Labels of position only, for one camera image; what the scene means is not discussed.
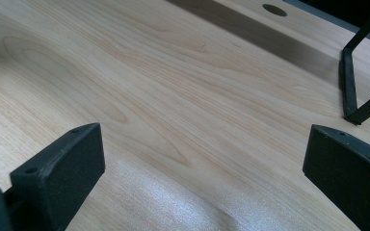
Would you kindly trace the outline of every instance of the black metal frame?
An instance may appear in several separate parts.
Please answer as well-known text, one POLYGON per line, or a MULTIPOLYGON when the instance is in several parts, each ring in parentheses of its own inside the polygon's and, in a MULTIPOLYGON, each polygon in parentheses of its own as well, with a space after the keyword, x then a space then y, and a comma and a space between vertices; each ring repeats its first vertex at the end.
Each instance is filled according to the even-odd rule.
POLYGON ((370 33, 370 18, 344 47, 340 62, 340 79, 343 92, 344 118, 359 125, 370 117, 370 100, 357 107, 356 82, 354 77, 353 51, 370 33))
POLYGON ((100 124, 70 130, 11 172, 0 231, 63 231, 105 171, 100 124))
POLYGON ((370 145, 313 125, 303 172, 361 230, 370 230, 370 145))

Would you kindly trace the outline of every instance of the screw hole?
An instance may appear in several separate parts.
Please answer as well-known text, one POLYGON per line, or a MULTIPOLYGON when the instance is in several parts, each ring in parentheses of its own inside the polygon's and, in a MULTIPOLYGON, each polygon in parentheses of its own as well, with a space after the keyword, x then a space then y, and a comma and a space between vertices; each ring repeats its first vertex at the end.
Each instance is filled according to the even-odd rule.
POLYGON ((287 12, 285 12, 284 10, 276 7, 276 6, 273 6, 273 5, 269 5, 269 4, 263 4, 262 7, 272 13, 272 14, 275 14, 277 16, 287 16, 287 12))
POLYGON ((31 174, 31 173, 35 173, 36 171, 38 171, 37 167, 30 167, 30 168, 25 170, 25 173, 26 174, 31 174))

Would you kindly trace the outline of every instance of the wood grain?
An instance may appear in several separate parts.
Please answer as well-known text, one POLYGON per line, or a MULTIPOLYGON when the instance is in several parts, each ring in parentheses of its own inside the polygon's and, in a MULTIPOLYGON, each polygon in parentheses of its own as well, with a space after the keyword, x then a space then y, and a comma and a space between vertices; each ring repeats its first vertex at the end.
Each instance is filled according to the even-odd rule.
MULTIPOLYGON (((311 124, 370 143, 342 119, 353 35, 278 0, 0 0, 0 187, 98 121, 106 173, 67 230, 357 230, 302 173, 311 124)), ((369 40, 355 66, 363 103, 369 40)))

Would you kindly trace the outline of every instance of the black plastic bracket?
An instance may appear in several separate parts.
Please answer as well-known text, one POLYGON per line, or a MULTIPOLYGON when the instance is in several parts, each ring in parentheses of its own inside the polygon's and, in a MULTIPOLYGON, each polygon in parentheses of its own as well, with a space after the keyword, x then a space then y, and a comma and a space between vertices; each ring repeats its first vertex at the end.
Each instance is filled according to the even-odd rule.
POLYGON ((70 130, 11 173, 0 230, 65 230, 104 171, 100 124, 70 130))
POLYGON ((341 53, 340 82, 343 92, 344 118, 359 125, 370 117, 370 99, 357 107, 356 81, 354 77, 353 52, 370 33, 370 18, 348 42, 341 53))
POLYGON ((370 144, 313 125, 303 172, 361 230, 370 230, 370 144))

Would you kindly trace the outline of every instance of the wooden desk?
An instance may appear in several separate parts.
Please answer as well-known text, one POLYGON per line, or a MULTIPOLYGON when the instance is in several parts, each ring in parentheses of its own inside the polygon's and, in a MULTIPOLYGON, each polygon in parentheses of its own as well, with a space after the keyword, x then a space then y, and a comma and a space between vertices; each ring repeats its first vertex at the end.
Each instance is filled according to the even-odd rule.
MULTIPOLYGON (((279 0, 187 2, 0 0, 2 190, 98 121, 106 173, 67 230, 357 230, 302 173, 313 123, 370 143, 342 119, 353 33, 279 0)), ((355 67, 362 103, 369 40, 355 67)))

